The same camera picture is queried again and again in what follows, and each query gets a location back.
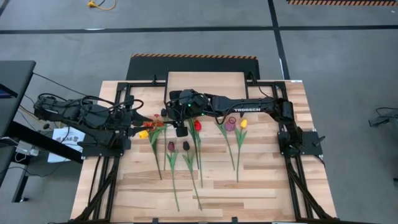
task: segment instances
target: yellow cable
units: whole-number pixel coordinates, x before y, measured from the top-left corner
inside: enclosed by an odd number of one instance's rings
[[[97,6],[97,5],[95,4],[95,2],[92,1],[92,0],[88,1],[87,6],[88,6],[88,7],[95,7],[95,8],[97,8],[97,9],[101,9],[101,10],[104,10],[104,11],[109,11],[109,10],[112,10],[113,8],[115,8],[115,6],[116,6],[116,0],[113,0],[113,6],[112,6],[112,7],[109,7],[109,8],[103,8],[103,7]]]

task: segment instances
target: orange and black hazard tape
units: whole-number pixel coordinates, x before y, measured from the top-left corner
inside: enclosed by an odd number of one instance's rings
[[[293,5],[317,5],[317,6],[398,6],[395,0],[379,1],[379,0],[288,0]]]
[[[240,58],[257,59],[255,56],[234,56],[234,55],[190,55],[190,54],[133,54],[131,57],[181,57],[181,58]]]

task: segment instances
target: black platform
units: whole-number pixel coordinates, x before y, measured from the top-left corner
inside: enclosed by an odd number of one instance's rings
[[[254,56],[134,54],[126,80],[165,80],[168,72],[243,72],[260,79]]]

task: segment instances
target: logo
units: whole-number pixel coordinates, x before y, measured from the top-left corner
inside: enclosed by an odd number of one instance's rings
[[[240,108],[234,109],[235,112],[260,112],[260,108]]]

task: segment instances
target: wooden plank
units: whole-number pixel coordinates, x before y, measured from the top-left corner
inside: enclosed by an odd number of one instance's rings
[[[297,124],[303,129],[314,128],[303,83],[285,82],[289,100],[294,104]],[[116,85],[117,81],[103,82],[99,96],[113,101]],[[236,72],[222,75],[195,72],[169,74],[168,91],[187,88],[230,98],[246,97],[243,74]],[[270,88],[262,87],[261,90],[272,96]],[[264,97],[258,87],[249,87],[248,93],[250,98]],[[160,114],[164,107],[162,87],[135,87],[131,94],[144,101],[144,106],[139,110],[144,116],[154,118],[154,114]],[[232,116],[239,122],[238,114]],[[264,113],[246,113],[244,117],[248,120],[248,134],[241,149],[239,183],[236,183],[236,171],[232,168],[226,142],[215,126],[214,119],[206,116],[199,118],[202,124],[203,188],[196,164],[194,178],[203,211],[199,210],[190,174],[181,155],[177,158],[175,168],[180,205],[180,212],[177,211],[170,166],[166,164],[163,170],[163,134],[159,136],[157,146],[163,180],[159,179],[149,141],[133,137],[131,149],[121,158],[111,221],[150,222],[157,217],[160,222],[230,222],[231,217],[236,216],[242,222],[294,221],[285,163],[279,154],[276,138],[278,125]],[[228,133],[228,139],[236,164],[238,145],[234,133]],[[166,143],[168,141],[174,141],[180,151],[184,141],[189,141],[193,146],[190,136],[177,138],[172,128],[167,131]],[[326,212],[335,216],[325,168],[313,156],[303,156],[302,160],[309,191]],[[71,218],[79,215],[87,204],[95,163],[96,158],[84,161]]]

